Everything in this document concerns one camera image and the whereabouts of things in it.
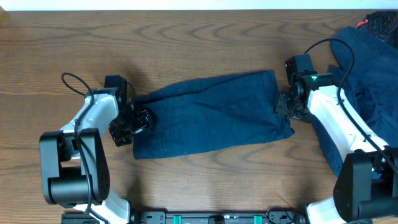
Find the dark blue shorts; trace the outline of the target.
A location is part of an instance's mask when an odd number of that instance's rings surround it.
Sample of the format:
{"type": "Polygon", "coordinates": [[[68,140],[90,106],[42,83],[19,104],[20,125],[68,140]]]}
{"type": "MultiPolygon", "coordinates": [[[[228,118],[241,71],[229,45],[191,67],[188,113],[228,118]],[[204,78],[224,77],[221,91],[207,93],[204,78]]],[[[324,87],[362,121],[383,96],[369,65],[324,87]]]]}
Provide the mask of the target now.
{"type": "Polygon", "coordinates": [[[274,72],[200,78],[175,83],[137,99],[154,115],[152,128],[134,137],[135,159],[217,151],[262,144],[294,134],[290,120],[274,113],[274,72]]]}

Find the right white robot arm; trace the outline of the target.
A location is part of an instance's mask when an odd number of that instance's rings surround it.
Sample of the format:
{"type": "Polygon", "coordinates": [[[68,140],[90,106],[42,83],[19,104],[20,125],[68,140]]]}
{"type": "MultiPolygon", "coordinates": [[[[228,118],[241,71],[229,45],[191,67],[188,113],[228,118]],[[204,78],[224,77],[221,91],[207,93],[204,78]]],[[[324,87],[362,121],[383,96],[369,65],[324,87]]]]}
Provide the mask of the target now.
{"type": "Polygon", "coordinates": [[[306,206],[307,223],[353,223],[397,215],[397,149],[375,134],[331,73],[293,73],[278,94],[276,114],[316,118],[343,165],[332,197],[306,206]]]}

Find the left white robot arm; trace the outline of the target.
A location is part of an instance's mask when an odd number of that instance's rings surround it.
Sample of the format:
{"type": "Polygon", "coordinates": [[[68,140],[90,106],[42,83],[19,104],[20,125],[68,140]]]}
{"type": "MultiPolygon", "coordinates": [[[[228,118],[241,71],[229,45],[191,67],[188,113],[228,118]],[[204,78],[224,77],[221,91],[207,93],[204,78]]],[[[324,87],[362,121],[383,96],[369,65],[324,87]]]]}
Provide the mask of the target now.
{"type": "Polygon", "coordinates": [[[152,127],[152,114],[134,106],[121,87],[89,90],[84,97],[68,124],[40,137],[44,199],[100,223],[133,223],[131,204],[111,189],[101,139],[110,132],[115,145],[130,144],[133,136],[152,127]]]}

